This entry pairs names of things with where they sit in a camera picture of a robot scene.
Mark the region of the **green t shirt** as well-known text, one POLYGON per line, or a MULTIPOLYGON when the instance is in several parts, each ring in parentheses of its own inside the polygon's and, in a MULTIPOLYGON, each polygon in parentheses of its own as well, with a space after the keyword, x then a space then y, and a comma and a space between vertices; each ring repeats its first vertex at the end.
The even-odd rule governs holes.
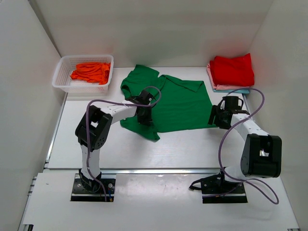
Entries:
POLYGON ((152 124, 141 125, 137 117, 121 120, 120 125, 152 141, 160 139, 159 133, 188 129, 210 128, 208 119, 212 103, 203 81, 182 80, 143 65, 134 70, 120 86, 125 99, 137 96, 146 89, 154 97, 161 96, 152 108, 152 124))

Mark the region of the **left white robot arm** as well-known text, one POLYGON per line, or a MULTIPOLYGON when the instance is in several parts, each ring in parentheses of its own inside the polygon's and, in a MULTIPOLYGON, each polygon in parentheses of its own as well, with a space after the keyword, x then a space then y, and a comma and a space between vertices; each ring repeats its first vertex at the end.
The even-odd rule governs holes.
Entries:
POLYGON ((78 124, 75 135, 82 150, 82 168, 79 177, 82 186, 95 193, 100 188, 101 170, 99 165, 100 149, 107 141, 110 127, 121 120, 137 120, 137 128, 148 130, 154 127, 151 101, 154 96, 144 89, 137 96, 131 96, 122 103, 110 103, 110 106, 99 108, 89 103, 84 116, 78 124))

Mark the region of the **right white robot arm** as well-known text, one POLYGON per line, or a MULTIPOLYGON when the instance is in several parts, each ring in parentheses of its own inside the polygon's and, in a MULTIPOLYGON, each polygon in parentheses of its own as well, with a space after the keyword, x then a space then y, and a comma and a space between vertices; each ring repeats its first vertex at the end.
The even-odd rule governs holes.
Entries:
POLYGON ((261 129, 239 102, 243 100, 237 96, 224 96, 218 105, 212 106, 208 121, 210 125, 227 130, 222 141, 232 129, 235 129, 244 140, 239 164, 222 167, 221 177, 216 180, 216 188, 222 193, 228 192, 233 183, 277 178, 281 173, 281 138, 261 129))

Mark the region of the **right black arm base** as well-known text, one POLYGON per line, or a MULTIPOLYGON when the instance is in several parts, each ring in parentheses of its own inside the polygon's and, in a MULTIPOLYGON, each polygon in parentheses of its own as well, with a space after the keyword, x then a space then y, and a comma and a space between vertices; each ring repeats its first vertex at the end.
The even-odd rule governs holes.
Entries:
POLYGON ((191 191, 201 191, 203 204, 245 204, 248 202, 244 185, 225 180, 223 172, 195 180, 191 191))

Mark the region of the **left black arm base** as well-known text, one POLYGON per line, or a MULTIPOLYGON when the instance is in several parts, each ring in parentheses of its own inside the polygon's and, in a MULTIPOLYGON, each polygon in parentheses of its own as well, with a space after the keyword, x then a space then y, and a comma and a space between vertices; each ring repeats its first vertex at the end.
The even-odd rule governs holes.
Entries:
POLYGON ((73 202, 113 202, 116 189, 116 178, 85 178, 81 172, 75 175, 70 201, 73 202))

